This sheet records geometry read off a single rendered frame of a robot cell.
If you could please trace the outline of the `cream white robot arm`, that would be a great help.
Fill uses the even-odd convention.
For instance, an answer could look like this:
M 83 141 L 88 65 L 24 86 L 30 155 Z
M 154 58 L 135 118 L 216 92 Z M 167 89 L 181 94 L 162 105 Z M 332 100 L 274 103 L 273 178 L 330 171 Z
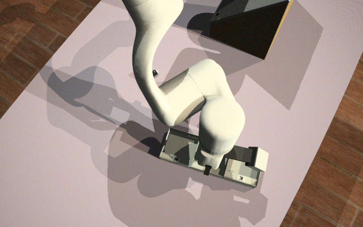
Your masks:
M 245 162 L 255 171 L 266 171 L 268 154 L 259 147 L 234 145 L 245 115 L 226 81 L 219 64 L 204 59 L 157 86 L 152 62 L 161 39 L 183 10 L 183 0 L 122 0 L 130 14 L 136 35 L 132 52 L 137 85 L 156 117 L 176 126 L 194 114 L 199 117 L 199 142 L 212 155 Z

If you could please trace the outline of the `black battery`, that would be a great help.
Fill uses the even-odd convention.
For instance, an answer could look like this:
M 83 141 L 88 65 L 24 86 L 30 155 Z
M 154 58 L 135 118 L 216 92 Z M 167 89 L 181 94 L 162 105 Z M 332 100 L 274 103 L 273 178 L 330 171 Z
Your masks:
M 153 77 L 158 74 L 158 70 L 153 70 Z

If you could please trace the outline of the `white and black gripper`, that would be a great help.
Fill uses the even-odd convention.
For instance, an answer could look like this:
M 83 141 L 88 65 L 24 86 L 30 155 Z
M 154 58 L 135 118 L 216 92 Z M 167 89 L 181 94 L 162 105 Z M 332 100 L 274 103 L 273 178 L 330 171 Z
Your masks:
M 199 157 L 198 157 L 198 165 L 205 166 L 204 175 L 209 175 L 210 169 L 217 169 L 223 155 L 212 155 L 206 152 L 202 147 L 200 147 Z

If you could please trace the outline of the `beige three-compartment bin rack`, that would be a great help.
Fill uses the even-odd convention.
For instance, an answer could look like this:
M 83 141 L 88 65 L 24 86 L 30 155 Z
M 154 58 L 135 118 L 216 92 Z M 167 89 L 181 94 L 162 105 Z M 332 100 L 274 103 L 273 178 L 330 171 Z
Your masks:
M 198 165 L 200 151 L 198 135 L 170 127 L 159 158 L 204 173 L 205 166 Z M 196 162 L 197 161 L 197 162 Z M 211 169 L 209 175 L 250 188 L 256 188 L 261 171 L 255 171 L 245 162 L 222 158 L 217 169 Z

